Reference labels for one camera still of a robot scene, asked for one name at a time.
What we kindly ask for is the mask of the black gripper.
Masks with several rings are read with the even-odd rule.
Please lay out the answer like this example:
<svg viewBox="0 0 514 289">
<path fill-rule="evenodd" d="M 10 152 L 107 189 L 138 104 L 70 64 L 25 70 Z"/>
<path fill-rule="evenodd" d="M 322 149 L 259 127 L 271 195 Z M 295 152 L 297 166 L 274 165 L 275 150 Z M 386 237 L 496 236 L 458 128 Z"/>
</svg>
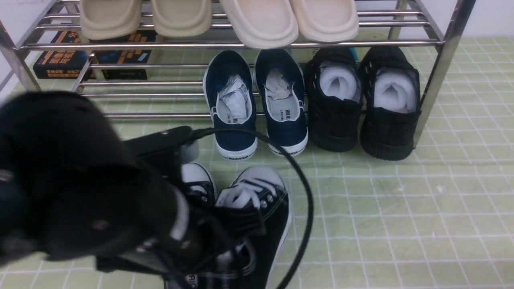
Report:
<svg viewBox="0 0 514 289">
<path fill-rule="evenodd" d="M 129 223 L 96 250 L 96 269 L 103 273 L 128 271 L 178 281 L 187 274 L 201 274 L 214 267 L 221 254 L 235 256 L 237 244 L 251 235 L 266 232 L 259 207 L 187 205 L 188 212 L 176 218 L 177 238 L 167 224 Z"/>
</svg>

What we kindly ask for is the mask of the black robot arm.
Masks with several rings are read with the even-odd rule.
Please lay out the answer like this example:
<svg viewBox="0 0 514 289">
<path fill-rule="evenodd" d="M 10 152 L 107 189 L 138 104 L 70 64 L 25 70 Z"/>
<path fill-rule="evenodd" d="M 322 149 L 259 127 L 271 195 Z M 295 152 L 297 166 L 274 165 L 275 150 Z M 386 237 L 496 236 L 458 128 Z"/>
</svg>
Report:
<svg viewBox="0 0 514 289">
<path fill-rule="evenodd" d="M 42 252 L 93 256 L 105 273 L 171 279 L 210 269 L 264 234 L 256 208 L 188 196 L 181 165 L 210 129 L 179 126 L 122 141 L 89 99 L 31 92 L 1 106 L 1 265 Z"/>
</svg>

